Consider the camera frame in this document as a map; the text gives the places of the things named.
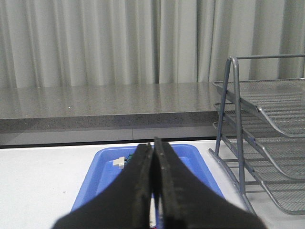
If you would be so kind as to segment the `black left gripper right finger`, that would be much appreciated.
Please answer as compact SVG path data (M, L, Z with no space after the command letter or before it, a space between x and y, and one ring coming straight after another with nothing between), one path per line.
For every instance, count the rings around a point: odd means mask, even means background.
M265 224L212 191L179 159L169 143L154 139L153 192L163 229L264 229Z

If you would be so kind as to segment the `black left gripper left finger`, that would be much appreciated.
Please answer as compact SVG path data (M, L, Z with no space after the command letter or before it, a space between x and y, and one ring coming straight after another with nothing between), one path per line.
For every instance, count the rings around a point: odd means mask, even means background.
M55 229L148 229L153 149L139 144L132 159L108 187L57 220Z

